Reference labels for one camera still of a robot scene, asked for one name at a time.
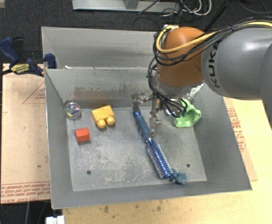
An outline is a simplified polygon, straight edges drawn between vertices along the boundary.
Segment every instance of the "orange object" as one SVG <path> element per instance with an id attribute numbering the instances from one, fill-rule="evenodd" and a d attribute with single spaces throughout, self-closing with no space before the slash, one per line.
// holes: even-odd
<path id="1" fill-rule="evenodd" d="M 88 128 L 81 128 L 75 130 L 77 142 L 83 142 L 90 139 L 90 133 Z"/>

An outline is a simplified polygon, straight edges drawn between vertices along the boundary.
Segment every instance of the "green toy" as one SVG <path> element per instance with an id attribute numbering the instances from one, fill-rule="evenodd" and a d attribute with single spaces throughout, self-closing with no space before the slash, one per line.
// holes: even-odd
<path id="1" fill-rule="evenodd" d="M 174 124 L 176 127 L 190 127 L 193 126 L 194 123 L 197 122 L 201 117 L 200 110 L 197 110 L 188 100 L 184 100 L 187 103 L 186 113 L 184 116 L 180 118 L 176 118 L 174 120 Z"/>

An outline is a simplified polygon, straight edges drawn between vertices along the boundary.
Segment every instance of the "yellow lego brick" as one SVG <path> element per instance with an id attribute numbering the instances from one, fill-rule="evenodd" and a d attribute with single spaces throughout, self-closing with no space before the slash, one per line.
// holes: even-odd
<path id="1" fill-rule="evenodd" d="M 114 113 L 110 105 L 92 110 L 91 118 L 99 128 L 104 128 L 106 124 L 113 125 L 115 123 Z"/>

